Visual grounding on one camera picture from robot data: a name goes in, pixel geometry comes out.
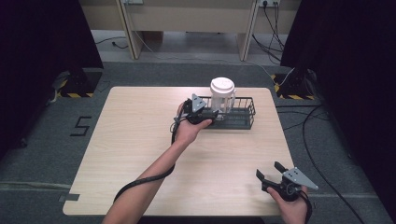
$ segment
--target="wooden table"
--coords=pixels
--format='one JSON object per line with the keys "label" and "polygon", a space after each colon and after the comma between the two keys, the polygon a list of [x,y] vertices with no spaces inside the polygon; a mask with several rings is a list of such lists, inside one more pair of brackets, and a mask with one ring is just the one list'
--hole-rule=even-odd
{"label": "wooden table", "polygon": [[[256,108],[251,130],[202,130],[166,177],[146,216],[273,216],[279,211],[255,176],[272,181],[274,161],[293,167],[269,90],[236,88]],[[171,143],[178,105],[209,88],[115,87],[111,90],[66,201],[67,215],[105,215],[114,196]]]}

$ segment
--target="skin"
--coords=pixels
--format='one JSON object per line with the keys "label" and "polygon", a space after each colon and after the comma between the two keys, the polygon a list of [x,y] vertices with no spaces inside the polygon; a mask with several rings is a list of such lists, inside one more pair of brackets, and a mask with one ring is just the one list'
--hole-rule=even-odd
{"label": "skin", "polygon": [[[302,198],[298,198],[294,202],[286,202],[280,197],[276,190],[268,188],[267,191],[277,203],[282,219],[287,224],[305,224],[307,207]],[[306,186],[303,186],[303,192],[307,193]]]}

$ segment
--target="electrical outlet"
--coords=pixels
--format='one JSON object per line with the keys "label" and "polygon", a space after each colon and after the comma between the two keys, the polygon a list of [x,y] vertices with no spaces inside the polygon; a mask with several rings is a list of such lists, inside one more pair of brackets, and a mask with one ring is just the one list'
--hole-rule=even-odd
{"label": "electrical outlet", "polygon": [[275,7],[275,4],[279,6],[280,0],[260,0],[259,7],[264,7],[264,1],[267,2],[267,7]]}

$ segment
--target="wire basket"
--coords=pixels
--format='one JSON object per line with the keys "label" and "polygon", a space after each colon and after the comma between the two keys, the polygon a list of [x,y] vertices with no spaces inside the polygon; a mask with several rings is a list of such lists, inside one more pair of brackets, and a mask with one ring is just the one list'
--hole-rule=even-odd
{"label": "wire basket", "polygon": [[[206,107],[203,113],[212,112],[211,110],[211,97],[200,96]],[[251,97],[235,97],[233,106],[228,113],[219,113],[218,118],[207,129],[237,129],[237,130],[250,130],[256,109],[254,108],[253,98]]]}

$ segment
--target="finger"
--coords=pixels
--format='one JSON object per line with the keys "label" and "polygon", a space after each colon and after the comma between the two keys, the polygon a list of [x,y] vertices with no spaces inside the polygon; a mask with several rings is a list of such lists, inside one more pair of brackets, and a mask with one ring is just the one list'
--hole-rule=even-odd
{"label": "finger", "polygon": [[184,105],[184,103],[181,103],[179,106],[178,106],[178,109],[177,109],[177,115],[180,113],[180,111],[183,109],[183,105]]}
{"label": "finger", "polygon": [[301,190],[302,190],[305,194],[308,193],[308,188],[307,188],[306,186],[302,186],[302,187],[301,187]]}
{"label": "finger", "polygon": [[277,203],[280,203],[280,202],[283,201],[282,197],[280,197],[279,193],[278,193],[276,190],[274,190],[274,189],[268,187],[268,188],[267,188],[267,192],[271,195],[271,197],[272,197]]}
{"label": "finger", "polygon": [[202,129],[206,128],[207,126],[209,126],[211,123],[212,123],[211,119],[205,119],[201,123],[197,124],[197,126],[200,130],[202,130]]}

